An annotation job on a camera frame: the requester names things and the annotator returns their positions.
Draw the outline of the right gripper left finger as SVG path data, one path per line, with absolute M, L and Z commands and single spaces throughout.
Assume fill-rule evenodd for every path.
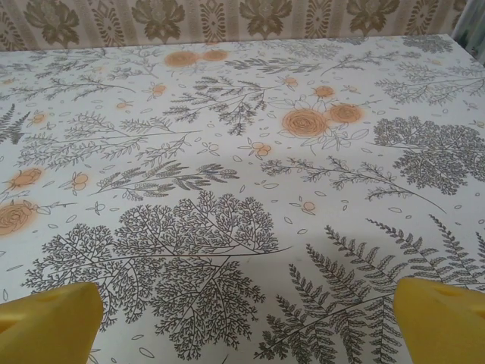
M 1 304 L 1 362 L 86 364 L 103 317 L 94 283 L 76 283 Z

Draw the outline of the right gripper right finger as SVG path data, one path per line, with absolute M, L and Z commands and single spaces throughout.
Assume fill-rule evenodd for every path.
M 484 362 L 483 293 L 403 278 L 393 311 L 413 363 Z

